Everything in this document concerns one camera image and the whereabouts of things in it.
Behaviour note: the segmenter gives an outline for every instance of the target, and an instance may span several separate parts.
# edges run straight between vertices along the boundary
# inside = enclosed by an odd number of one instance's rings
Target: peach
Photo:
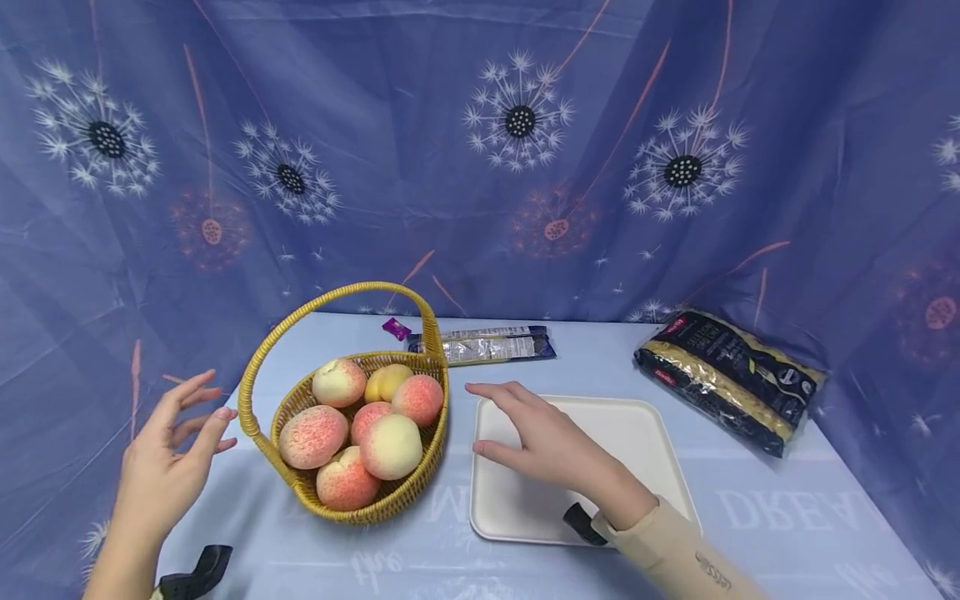
[[[367,402],[389,402],[394,398],[396,388],[413,376],[414,372],[406,365],[380,367],[370,376],[363,398]]]
[[[385,415],[394,412],[390,402],[371,402],[364,404],[357,414],[353,416],[353,424],[350,426],[350,440],[354,444],[360,444],[367,436],[370,426]]]
[[[317,468],[330,462],[347,441],[349,424],[332,406],[311,406],[283,425],[280,457],[293,468]]]
[[[334,511],[361,509],[376,497],[380,480],[360,460],[360,446],[352,445],[317,471],[317,496]]]
[[[417,424],[403,415],[381,417],[360,443],[360,460],[377,479],[395,481],[412,473],[423,458]]]
[[[313,373],[313,397],[333,408],[347,408],[367,387],[363,369],[351,360],[337,358]]]
[[[437,419],[444,406],[444,389],[430,375],[414,375],[400,384],[394,394],[394,412],[408,417],[419,427]]]

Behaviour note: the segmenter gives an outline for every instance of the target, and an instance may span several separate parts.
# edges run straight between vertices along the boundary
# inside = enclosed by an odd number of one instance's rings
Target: fabric backdrop
[[[367,279],[443,316],[696,303],[810,356],[960,594],[960,5],[549,4],[0,8],[0,596],[77,597],[159,396]]]

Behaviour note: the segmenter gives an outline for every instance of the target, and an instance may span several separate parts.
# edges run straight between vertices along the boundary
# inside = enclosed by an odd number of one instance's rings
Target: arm
[[[688,520],[653,495],[557,407],[515,381],[469,383],[467,391],[493,400],[516,427],[521,443],[514,448],[479,440],[473,451],[589,498],[600,509],[593,528],[643,569],[668,597],[766,597],[711,548]]]
[[[767,597],[701,538],[690,521],[619,462],[599,469],[587,492],[600,509],[593,528],[668,598]]]
[[[177,423],[180,411],[220,397],[220,388],[204,387],[212,378],[208,371],[164,394],[124,452],[113,520],[83,600],[153,597],[160,546],[200,496],[213,455],[236,444],[222,440],[237,416],[227,407]],[[193,434],[190,449],[178,453]]]
[[[154,591],[163,540],[137,535],[126,523],[112,522],[90,575],[84,600],[147,600]]]

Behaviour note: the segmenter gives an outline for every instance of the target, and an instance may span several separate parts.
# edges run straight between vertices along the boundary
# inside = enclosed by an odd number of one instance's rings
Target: basket handle
[[[270,352],[276,342],[283,337],[283,334],[289,331],[290,327],[297,321],[328,302],[339,300],[351,294],[370,291],[394,292],[395,294],[402,294],[412,300],[420,310],[420,317],[423,321],[424,353],[439,360],[441,363],[446,362],[444,347],[440,340],[440,327],[437,325],[437,316],[434,314],[433,309],[430,308],[430,305],[427,304],[426,300],[424,300],[420,294],[397,283],[391,283],[389,281],[352,283],[335,290],[330,290],[326,294],[314,298],[290,313],[290,316],[281,321],[279,325],[274,327],[273,331],[267,334],[267,338],[253,353],[253,357],[250,359],[250,363],[247,365],[243,377],[240,379],[240,394],[237,398],[237,410],[240,413],[240,427],[243,429],[243,432],[253,438],[256,446],[260,448],[260,451],[270,460],[271,464],[273,464],[274,468],[283,476],[287,484],[291,486],[296,480],[293,471],[290,470],[280,458],[279,452],[274,447],[274,444],[260,431],[260,423],[253,414],[252,394],[256,374],[260,371],[260,367],[263,365],[263,360],[267,357],[267,353]]]

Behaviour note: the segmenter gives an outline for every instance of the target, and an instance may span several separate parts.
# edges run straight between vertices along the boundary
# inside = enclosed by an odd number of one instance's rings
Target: hand
[[[583,495],[588,495],[599,475],[617,463],[566,413],[515,381],[469,383],[467,391],[493,400],[520,434],[522,448],[489,440],[474,443],[473,451],[484,458]]]
[[[657,497],[573,419],[519,383],[469,383],[467,391],[493,400],[520,434],[521,448],[475,442],[473,451],[480,456],[589,498],[620,531],[659,505]]]
[[[124,452],[111,532],[133,529],[145,542],[162,542],[200,496],[213,455],[234,447],[222,440],[237,412],[226,406],[212,415],[176,424],[180,411],[220,397],[220,388],[204,388],[214,371],[195,375],[160,399],[139,435]],[[198,433],[185,454],[176,448]]]

